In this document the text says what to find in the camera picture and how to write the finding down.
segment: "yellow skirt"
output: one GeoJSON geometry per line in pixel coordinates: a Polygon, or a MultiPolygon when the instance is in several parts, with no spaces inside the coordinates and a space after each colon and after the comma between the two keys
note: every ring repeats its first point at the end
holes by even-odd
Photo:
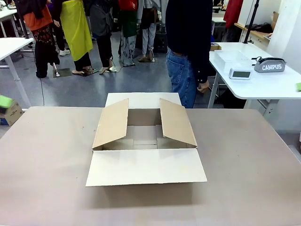
{"type": "Polygon", "coordinates": [[[73,61],[78,61],[93,49],[83,1],[63,2],[61,21],[73,61]]]}

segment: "transparent plastic box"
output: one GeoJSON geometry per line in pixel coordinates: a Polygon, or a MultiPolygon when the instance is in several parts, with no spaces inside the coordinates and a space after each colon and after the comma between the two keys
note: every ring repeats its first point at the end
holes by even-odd
{"type": "Polygon", "coordinates": [[[225,72],[229,72],[231,68],[245,68],[252,67],[252,60],[243,55],[240,51],[235,50],[216,50],[214,51],[218,68],[225,72]]]}

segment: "gray pencil case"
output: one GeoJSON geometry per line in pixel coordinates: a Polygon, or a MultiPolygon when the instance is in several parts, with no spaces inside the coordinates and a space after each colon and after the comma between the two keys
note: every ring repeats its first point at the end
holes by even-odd
{"type": "Polygon", "coordinates": [[[254,70],[258,73],[273,73],[273,72],[283,72],[285,70],[286,62],[281,58],[262,58],[261,56],[256,59],[254,70]]]}

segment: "person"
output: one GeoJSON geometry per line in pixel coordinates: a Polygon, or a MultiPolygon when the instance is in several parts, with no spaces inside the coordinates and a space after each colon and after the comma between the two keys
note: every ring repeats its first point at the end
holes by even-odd
{"type": "Polygon", "coordinates": [[[167,70],[172,90],[186,108],[193,108],[197,89],[204,93],[209,88],[212,7],[212,0],[168,1],[167,70]]]}
{"type": "Polygon", "coordinates": [[[82,0],[55,0],[54,23],[62,26],[75,64],[73,74],[87,76],[97,72],[92,69],[89,52],[93,43],[82,0]]]}
{"type": "MultiPolygon", "coordinates": [[[[54,16],[54,1],[55,0],[48,0],[47,7],[51,16],[54,16]]],[[[65,56],[70,54],[70,50],[65,49],[65,41],[64,41],[64,33],[61,26],[56,26],[54,23],[52,24],[52,29],[56,38],[56,43],[58,48],[60,49],[60,56],[65,56]]]]}
{"type": "Polygon", "coordinates": [[[213,0],[213,6],[223,6],[224,0],[213,0]]]}
{"type": "Polygon", "coordinates": [[[230,0],[224,16],[226,21],[226,34],[223,37],[224,42],[239,42],[241,29],[234,24],[238,22],[241,8],[244,0],[230,0]]]}
{"type": "Polygon", "coordinates": [[[96,38],[100,60],[103,64],[100,74],[113,67],[111,47],[113,17],[110,9],[117,3],[115,0],[88,0],[86,3],[86,16],[90,16],[92,34],[96,38]]]}
{"type": "Polygon", "coordinates": [[[133,58],[137,35],[137,11],[121,10],[119,12],[118,22],[121,26],[121,62],[124,67],[135,66],[133,58]]]}
{"type": "Polygon", "coordinates": [[[143,9],[141,19],[142,29],[142,58],[139,62],[154,62],[154,40],[156,35],[156,23],[159,21],[158,11],[152,6],[152,2],[144,2],[145,8],[143,9]]]}
{"type": "Polygon", "coordinates": [[[36,76],[46,78],[48,63],[60,64],[58,53],[55,50],[55,41],[52,35],[52,18],[46,6],[47,0],[16,0],[20,14],[31,30],[36,41],[34,57],[37,67],[36,76]]]}

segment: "digital clock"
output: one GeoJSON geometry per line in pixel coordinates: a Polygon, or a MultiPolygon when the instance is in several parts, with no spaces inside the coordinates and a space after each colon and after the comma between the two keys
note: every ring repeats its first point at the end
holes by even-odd
{"type": "Polygon", "coordinates": [[[231,68],[229,76],[231,79],[250,80],[251,74],[252,74],[252,70],[231,68]]]}

